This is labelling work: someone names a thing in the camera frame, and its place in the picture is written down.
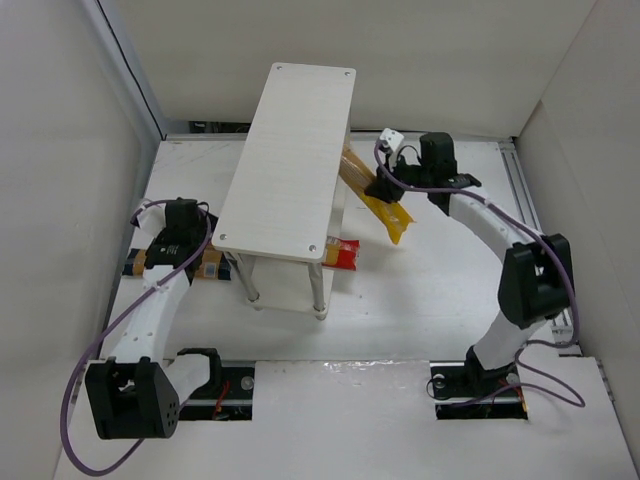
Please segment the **yellow spaghetti bag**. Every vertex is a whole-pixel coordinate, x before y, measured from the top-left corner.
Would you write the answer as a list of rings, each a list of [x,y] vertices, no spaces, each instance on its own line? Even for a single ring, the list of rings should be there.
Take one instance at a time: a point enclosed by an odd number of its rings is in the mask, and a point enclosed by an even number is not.
[[[373,184],[376,176],[347,144],[342,149],[339,176],[384,225],[391,242],[398,245],[402,235],[414,222],[414,219],[399,203],[386,203],[365,194],[365,189]]]

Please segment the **red spaghetti bag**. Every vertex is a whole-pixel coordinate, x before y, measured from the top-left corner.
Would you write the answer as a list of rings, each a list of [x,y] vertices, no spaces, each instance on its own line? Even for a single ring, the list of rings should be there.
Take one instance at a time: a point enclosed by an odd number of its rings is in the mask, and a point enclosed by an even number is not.
[[[326,240],[323,267],[355,271],[360,253],[359,240],[344,240],[330,236]]]

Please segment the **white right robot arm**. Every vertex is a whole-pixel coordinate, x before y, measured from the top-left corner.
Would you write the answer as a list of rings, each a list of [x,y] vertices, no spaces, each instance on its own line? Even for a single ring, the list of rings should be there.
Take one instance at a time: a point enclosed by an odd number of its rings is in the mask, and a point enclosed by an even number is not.
[[[507,377],[533,335],[567,308],[575,308],[570,244],[545,235],[494,203],[483,183],[461,173],[452,137],[429,132],[419,139],[416,162],[407,162],[404,136],[386,128],[374,146],[375,178],[365,193],[388,204],[407,192],[424,193],[450,219],[469,229],[501,261],[499,311],[467,351],[457,383],[469,402],[505,391]]]

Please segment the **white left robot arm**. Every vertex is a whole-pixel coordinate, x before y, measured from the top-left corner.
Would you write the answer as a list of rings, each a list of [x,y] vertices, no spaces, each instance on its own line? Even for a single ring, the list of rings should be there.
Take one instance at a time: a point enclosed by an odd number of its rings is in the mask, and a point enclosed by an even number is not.
[[[107,358],[89,365],[85,385],[94,424],[103,440],[171,437],[183,403],[208,383],[216,350],[187,348],[165,365],[168,336],[193,284],[213,233],[204,203],[176,198],[149,202],[136,227],[152,236],[142,270],[142,299]]]

